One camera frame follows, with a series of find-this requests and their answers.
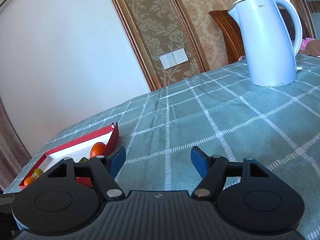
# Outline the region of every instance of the silver screw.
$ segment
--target silver screw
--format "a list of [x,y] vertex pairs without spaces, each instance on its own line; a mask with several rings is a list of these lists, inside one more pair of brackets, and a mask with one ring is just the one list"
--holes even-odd
[[122,191],[117,188],[109,189],[107,191],[108,197],[120,197],[121,195],[122,195]]
[[210,191],[205,189],[205,188],[198,188],[196,191],[195,191],[195,195],[197,197],[207,197],[210,195]]

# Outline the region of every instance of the kettle spout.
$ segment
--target kettle spout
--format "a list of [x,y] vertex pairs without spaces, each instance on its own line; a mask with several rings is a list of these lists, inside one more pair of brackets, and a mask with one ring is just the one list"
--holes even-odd
[[235,6],[233,6],[230,10],[228,10],[228,14],[236,21],[239,25],[238,12]]

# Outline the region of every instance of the cardboard tray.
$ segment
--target cardboard tray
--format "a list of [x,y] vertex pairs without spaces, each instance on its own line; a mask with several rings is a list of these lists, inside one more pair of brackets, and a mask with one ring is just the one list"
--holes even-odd
[[[36,168],[41,168],[44,172],[58,163],[64,157],[73,158],[74,162],[78,162],[82,157],[90,158],[90,150],[97,142],[106,144],[102,154],[109,156],[115,149],[119,137],[118,123],[111,124],[89,134],[81,136],[70,142],[55,147],[45,152],[40,159],[33,165],[28,174],[23,178],[19,187],[26,188],[24,180],[33,175]],[[90,178],[77,178],[77,182],[92,187]]]

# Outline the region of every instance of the wooden chair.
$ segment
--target wooden chair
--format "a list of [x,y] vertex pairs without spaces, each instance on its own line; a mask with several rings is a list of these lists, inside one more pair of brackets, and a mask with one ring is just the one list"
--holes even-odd
[[[240,56],[245,55],[245,52],[240,28],[227,11],[228,10],[210,11],[209,14],[222,30],[224,42],[226,44],[228,63],[231,64],[237,62]],[[287,26],[291,40],[294,40],[295,32],[291,17],[285,9],[280,9],[280,12]],[[302,38],[311,37],[310,32],[301,17],[300,20],[302,24]]]

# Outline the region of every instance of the electric kettle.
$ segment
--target electric kettle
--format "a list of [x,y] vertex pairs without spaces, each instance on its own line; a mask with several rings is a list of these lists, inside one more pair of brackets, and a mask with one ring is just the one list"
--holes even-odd
[[[278,6],[293,20],[293,45]],[[237,0],[228,14],[240,27],[253,84],[277,87],[296,80],[295,56],[302,42],[302,26],[290,0]]]

